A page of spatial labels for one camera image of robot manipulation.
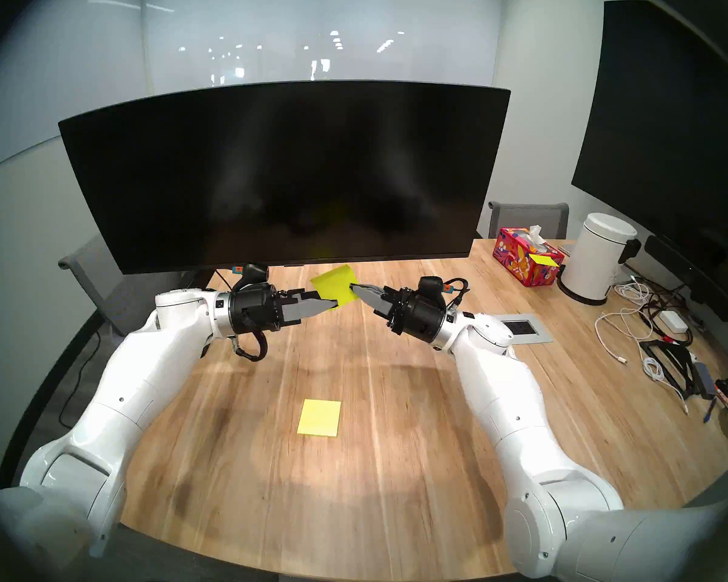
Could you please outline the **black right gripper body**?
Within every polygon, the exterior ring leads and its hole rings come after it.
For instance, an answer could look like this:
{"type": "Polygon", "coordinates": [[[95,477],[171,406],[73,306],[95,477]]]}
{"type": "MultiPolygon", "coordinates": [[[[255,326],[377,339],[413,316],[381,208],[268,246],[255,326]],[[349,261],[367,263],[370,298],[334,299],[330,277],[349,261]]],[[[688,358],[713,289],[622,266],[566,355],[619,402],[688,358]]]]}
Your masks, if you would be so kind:
{"type": "Polygon", "coordinates": [[[432,344],[446,319],[443,289],[400,289],[390,292],[389,299],[389,329],[432,344]]]}

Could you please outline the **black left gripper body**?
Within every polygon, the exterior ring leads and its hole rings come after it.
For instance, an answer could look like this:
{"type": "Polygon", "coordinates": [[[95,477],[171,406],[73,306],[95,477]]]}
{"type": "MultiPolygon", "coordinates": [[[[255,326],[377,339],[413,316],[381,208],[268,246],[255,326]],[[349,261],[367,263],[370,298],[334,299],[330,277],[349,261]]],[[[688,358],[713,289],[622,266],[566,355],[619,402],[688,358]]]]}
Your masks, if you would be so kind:
{"type": "Polygon", "coordinates": [[[283,314],[282,308],[298,303],[302,293],[302,288],[278,290],[271,283],[235,286],[229,298],[232,331],[235,334],[276,332],[283,327],[300,324],[299,317],[288,318],[283,314]]]}

